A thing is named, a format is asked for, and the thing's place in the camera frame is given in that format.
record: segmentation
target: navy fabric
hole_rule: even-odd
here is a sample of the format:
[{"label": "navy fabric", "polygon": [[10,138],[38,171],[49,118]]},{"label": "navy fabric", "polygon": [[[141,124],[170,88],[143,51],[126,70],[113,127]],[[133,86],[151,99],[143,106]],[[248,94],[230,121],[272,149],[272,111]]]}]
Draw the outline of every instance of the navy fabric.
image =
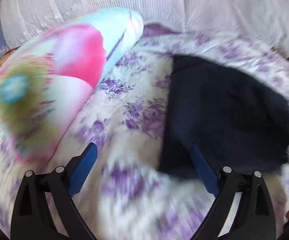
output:
[{"label": "navy fabric", "polygon": [[253,77],[199,57],[175,56],[158,170],[176,176],[179,169],[195,170],[195,144],[212,167],[274,171],[288,161],[288,127],[287,101]]}]

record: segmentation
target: blue gripper pad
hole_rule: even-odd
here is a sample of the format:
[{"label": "blue gripper pad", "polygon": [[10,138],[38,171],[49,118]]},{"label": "blue gripper pad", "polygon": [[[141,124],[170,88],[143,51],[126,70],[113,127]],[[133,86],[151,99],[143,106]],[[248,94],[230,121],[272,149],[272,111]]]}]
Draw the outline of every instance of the blue gripper pad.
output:
[{"label": "blue gripper pad", "polygon": [[95,161],[98,157],[98,149],[93,144],[83,155],[80,163],[75,168],[69,179],[68,194],[72,198],[73,195],[80,192],[86,178],[88,177]]},{"label": "blue gripper pad", "polygon": [[206,187],[206,190],[217,197],[220,190],[218,188],[218,176],[204,158],[197,146],[193,144],[189,150],[193,165]]}]

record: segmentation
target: floral bedsheet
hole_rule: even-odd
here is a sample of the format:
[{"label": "floral bedsheet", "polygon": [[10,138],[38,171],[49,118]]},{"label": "floral bedsheet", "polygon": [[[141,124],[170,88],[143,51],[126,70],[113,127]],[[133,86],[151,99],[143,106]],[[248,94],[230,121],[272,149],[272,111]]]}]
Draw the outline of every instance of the floral bedsheet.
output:
[{"label": "floral bedsheet", "polygon": [[[189,240],[214,200],[199,180],[155,171],[162,146],[173,54],[200,55],[258,78],[289,100],[289,62],[238,33],[187,33],[142,38],[79,111],[47,166],[16,162],[0,127],[0,228],[10,235],[14,200],[25,171],[50,172],[80,155],[89,142],[98,160],[73,200],[96,237],[110,240]],[[265,174],[277,234],[289,208],[289,164]],[[65,234],[50,195],[57,229]],[[239,195],[222,230],[229,230]]]}]

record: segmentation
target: purple fabric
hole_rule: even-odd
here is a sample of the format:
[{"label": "purple fabric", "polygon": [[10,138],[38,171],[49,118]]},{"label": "purple fabric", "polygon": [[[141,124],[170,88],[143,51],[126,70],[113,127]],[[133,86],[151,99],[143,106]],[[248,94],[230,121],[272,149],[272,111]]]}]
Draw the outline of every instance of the purple fabric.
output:
[{"label": "purple fabric", "polygon": [[147,24],[144,26],[142,37],[152,37],[166,34],[176,34],[177,32],[162,26],[158,23]]}]

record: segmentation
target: metal screw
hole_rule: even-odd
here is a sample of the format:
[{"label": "metal screw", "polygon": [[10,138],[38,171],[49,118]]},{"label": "metal screw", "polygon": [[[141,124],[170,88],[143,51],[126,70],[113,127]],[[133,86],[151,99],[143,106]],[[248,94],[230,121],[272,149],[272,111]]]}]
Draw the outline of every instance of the metal screw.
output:
[{"label": "metal screw", "polygon": [[32,174],[33,174],[33,172],[32,172],[32,171],[27,171],[27,172],[25,173],[25,176],[26,176],[26,177],[31,177],[31,176],[32,176]]},{"label": "metal screw", "polygon": [[229,166],[224,166],[222,169],[225,173],[230,173],[232,171],[232,169]]},{"label": "metal screw", "polygon": [[255,171],[255,172],[254,172],[254,175],[255,175],[256,177],[258,177],[258,178],[261,178],[261,176],[262,176],[262,174],[261,174],[260,171]]},{"label": "metal screw", "polygon": [[64,167],[63,166],[58,166],[58,167],[55,168],[55,172],[56,173],[61,173],[63,171],[64,171]]}]

